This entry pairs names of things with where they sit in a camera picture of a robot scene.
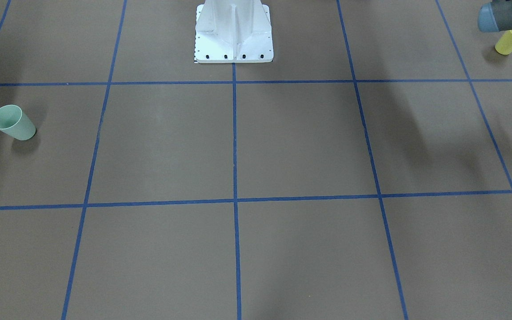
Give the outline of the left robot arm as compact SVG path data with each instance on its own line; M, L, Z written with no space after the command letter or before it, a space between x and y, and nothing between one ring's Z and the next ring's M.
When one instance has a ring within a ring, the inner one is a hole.
M497 53L512 53L512 0L492 0L484 4L477 17L478 30L485 33L502 32L494 45Z

